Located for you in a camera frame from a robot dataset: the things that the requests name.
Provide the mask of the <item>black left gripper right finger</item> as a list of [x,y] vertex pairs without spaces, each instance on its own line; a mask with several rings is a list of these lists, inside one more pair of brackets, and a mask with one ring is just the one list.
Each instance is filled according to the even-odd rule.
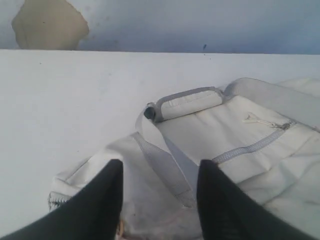
[[252,200],[212,160],[200,162],[196,202],[205,240],[313,239]]

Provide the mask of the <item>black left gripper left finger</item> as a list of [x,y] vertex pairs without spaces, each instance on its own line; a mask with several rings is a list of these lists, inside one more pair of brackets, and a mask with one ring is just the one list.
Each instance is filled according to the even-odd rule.
[[5,240],[114,240],[123,205],[123,163],[112,159],[75,196]]

